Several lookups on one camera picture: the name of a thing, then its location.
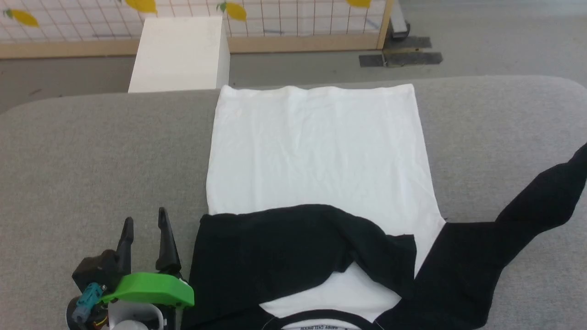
wooden frame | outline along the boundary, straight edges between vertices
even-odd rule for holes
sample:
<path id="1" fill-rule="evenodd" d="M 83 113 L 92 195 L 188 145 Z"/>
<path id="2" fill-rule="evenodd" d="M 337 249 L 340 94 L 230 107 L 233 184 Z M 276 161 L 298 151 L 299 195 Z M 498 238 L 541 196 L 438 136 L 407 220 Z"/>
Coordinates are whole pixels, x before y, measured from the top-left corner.
<path id="1" fill-rule="evenodd" d="M 381 50 L 394 0 L 387 0 L 379 34 L 228 38 L 231 53 Z M 0 45 L 0 59 L 133 56 L 139 40 L 12 43 Z"/>

white fabric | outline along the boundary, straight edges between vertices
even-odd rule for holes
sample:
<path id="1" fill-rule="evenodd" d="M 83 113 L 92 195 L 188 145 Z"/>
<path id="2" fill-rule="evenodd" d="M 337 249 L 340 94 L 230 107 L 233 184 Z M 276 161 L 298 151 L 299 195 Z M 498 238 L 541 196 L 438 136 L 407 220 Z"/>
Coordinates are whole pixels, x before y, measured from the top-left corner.
<path id="1" fill-rule="evenodd" d="M 412 85 L 370 90 L 221 91 L 207 179 L 211 214 L 329 204 L 391 235 L 414 234 L 417 272 L 444 220 Z M 277 317 L 336 309 L 375 320 L 400 300 L 356 264 L 261 304 Z M 341 325 L 314 320 L 291 326 Z"/>

white block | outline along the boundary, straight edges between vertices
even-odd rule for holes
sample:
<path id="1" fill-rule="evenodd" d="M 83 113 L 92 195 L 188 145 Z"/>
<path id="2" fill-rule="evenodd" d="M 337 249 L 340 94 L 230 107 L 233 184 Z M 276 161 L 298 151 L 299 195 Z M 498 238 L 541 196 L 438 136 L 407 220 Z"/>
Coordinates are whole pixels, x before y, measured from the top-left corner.
<path id="1" fill-rule="evenodd" d="M 129 93 L 216 89 L 228 84 L 221 16 L 145 20 Z"/>

wire grid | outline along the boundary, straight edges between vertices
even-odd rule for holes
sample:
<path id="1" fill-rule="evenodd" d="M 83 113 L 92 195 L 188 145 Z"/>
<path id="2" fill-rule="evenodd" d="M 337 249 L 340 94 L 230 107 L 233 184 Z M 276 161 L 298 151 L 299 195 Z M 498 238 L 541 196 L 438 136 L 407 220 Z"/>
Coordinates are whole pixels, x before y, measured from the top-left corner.
<path id="1" fill-rule="evenodd" d="M 139 13 L 124 0 L 0 0 L 33 15 L 39 27 L 0 18 L 0 43 L 95 41 L 140 38 L 148 17 L 223 16 L 228 36 L 310 36 L 379 33 L 386 0 L 370 7 L 346 0 L 229 0 L 242 6 L 247 20 L 222 13 L 223 0 L 154 0 L 157 13 Z"/>

black fabric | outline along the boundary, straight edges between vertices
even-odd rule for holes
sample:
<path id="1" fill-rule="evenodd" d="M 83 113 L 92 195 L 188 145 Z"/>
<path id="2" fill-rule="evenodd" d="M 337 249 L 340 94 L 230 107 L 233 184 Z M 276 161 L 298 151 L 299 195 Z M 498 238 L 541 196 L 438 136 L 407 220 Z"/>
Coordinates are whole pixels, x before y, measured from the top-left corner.
<path id="1" fill-rule="evenodd" d="M 375 281 L 402 297 L 394 308 L 375 320 L 374 324 L 378 328 L 479 328 L 487 321 L 502 269 L 536 235 L 570 219 L 586 180 L 587 144 L 567 163 L 556 165 L 538 175 L 506 206 L 495 222 L 447 223 L 413 283 L 406 278 L 407 272 L 397 269 L 408 267 L 402 269 L 413 270 L 415 255 L 411 237 L 384 235 L 367 225 L 369 222 L 366 223 L 365 219 L 332 207 L 299 206 L 251 215 L 206 216 L 200 228 L 206 231 L 201 235 L 198 233 L 190 276 L 196 306 L 185 311 L 182 327 L 217 330 L 248 328 L 247 325 L 251 324 L 255 329 L 267 329 L 268 326 L 273 329 L 291 323 L 291 320 L 332 318 L 343 321 L 353 319 L 362 324 L 357 326 L 370 330 L 372 327 L 364 324 L 359 316 L 347 313 L 309 311 L 289 316 L 289 319 L 279 319 L 259 312 L 260 308 L 256 306 L 314 287 L 328 277 L 328 268 L 331 271 L 343 271 L 354 258 Z M 328 225 L 323 225 L 324 221 L 313 225 L 316 218 L 308 217 L 313 212 L 306 213 L 310 209 L 318 214 L 327 214 L 320 218 L 326 217 Z M 231 220 L 243 223 L 237 225 Z M 255 234 L 256 239 L 247 237 L 251 234 Z M 326 241 L 336 244 L 336 247 L 329 245 L 328 252 L 320 251 L 323 247 L 320 243 L 322 237 L 328 237 Z M 346 241 L 346 237 L 352 237 L 352 242 Z M 246 269 L 247 265 L 243 262 L 249 263 L 248 267 L 252 270 L 244 270 L 245 277 L 237 272 L 220 275 L 221 272 L 233 269 Z M 303 274 L 299 272 L 301 266 L 306 270 Z M 295 275 L 288 277 L 288 272 Z M 385 273 L 390 276 L 387 281 L 381 278 Z M 213 279 L 218 275 L 221 281 Z M 230 283 L 230 289 L 222 287 L 220 282 Z M 218 297 L 226 299 L 226 305 Z M 205 305 L 207 302 L 213 302 L 211 309 Z M 226 315 L 227 310 L 242 308 L 242 312 L 245 307 L 258 308 L 254 311 L 260 316 L 251 316 L 253 314 L 246 312 L 244 314 L 247 316 Z M 209 322 L 203 326 L 203 320 Z"/>
<path id="2" fill-rule="evenodd" d="M 409 297 L 415 258 L 412 235 L 386 235 L 371 221 L 331 206 L 205 215 L 189 280 L 196 307 L 183 322 L 207 322 L 313 288 L 352 262 Z"/>

